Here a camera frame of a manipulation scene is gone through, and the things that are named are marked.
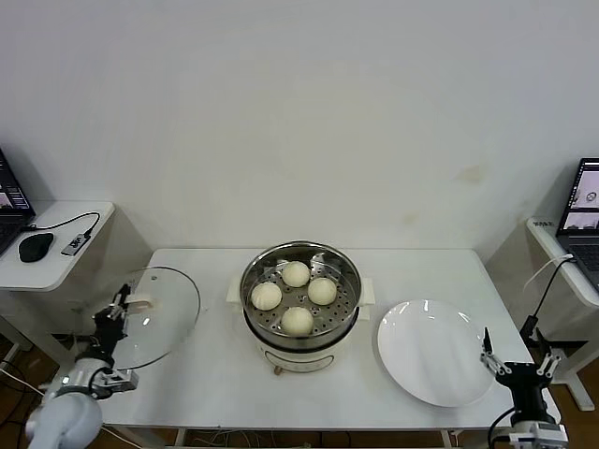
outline robotic arm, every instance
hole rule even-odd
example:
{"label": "robotic arm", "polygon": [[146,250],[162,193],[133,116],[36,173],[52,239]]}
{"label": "robotic arm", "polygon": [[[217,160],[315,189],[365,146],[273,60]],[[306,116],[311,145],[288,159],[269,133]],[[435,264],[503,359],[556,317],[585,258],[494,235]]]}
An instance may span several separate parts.
{"label": "robotic arm", "polygon": [[[493,353],[489,331],[485,329],[481,361],[499,384],[510,389],[514,401],[511,424],[515,431],[496,437],[495,441],[509,442],[517,449],[561,449],[568,447],[565,427],[555,423],[555,419],[547,413],[547,404],[543,400],[543,389],[551,384],[560,358],[551,353],[538,329],[536,334],[545,354],[540,366],[534,363],[502,362]],[[492,449],[491,431],[492,428],[489,431],[489,446]]]}
{"label": "robotic arm", "polygon": [[123,285],[109,306],[94,316],[92,344],[77,357],[56,393],[27,421],[30,449],[87,447],[102,427],[97,401],[137,388],[137,374],[131,369],[114,369],[112,359],[116,344],[126,337],[125,300],[130,294],[129,285]]}

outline computer mouse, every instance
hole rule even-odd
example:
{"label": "computer mouse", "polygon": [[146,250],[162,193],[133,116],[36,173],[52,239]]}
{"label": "computer mouse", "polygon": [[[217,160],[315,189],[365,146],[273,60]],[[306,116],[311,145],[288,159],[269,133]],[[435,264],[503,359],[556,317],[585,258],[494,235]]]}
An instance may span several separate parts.
{"label": "computer mouse", "polygon": [[37,262],[48,253],[53,240],[52,232],[28,237],[19,244],[19,258],[23,262]]}

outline steamed bun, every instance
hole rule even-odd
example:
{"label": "steamed bun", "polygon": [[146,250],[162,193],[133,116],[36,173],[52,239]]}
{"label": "steamed bun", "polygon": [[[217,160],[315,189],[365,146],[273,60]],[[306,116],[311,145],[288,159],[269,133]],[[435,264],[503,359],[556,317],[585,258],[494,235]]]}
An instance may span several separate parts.
{"label": "steamed bun", "polygon": [[281,276],[290,287],[302,287],[310,280],[310,269],[301,262],[289,262],[283,268]]}
{"label": "steamed bun", "polygon": [[314,279],[308,285],[308,297],[319,306],[328,306],[335,300],[335,295],[337,295],[337,286],[331,279]]}
{"label": "steamed bun", "polygon": [[252,290],[252,304],[261,311],[274,309],[281,303],[283,294],[276,283],[264,282]]}
{"label": "steamed bun", "polygon": [[281,317],[281,327],[285,333],[295,337],[309,335],[313,325],[312,314],[303,307],[291,307]]}

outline white plate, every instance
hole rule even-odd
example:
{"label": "white plate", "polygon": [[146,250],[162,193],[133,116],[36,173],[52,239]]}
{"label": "white plate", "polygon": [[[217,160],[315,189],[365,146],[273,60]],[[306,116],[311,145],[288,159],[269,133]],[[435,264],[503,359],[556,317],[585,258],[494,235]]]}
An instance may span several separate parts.
{"label": "white plate", "polygon": [[493,378],[480,362],[482,338],[468,315],[429,299],[403,302],[378,328],[387,371],[412,395],[459,407],[481,398]]}

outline laptop screen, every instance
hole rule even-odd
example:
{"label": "laptop screen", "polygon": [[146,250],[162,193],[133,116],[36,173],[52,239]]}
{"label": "laptop screen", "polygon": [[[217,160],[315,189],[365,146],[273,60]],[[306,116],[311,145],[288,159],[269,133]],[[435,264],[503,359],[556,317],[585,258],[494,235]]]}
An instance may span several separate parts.
{"label": "laptop screen", "polygon": [[582,159],[559,234],[599,234],[599,159]]}
{"label": "laptop screen", "polygon": [[15,212],[34,214],[21,186],[12,174],[7,159],[0,151],[0,214]]}

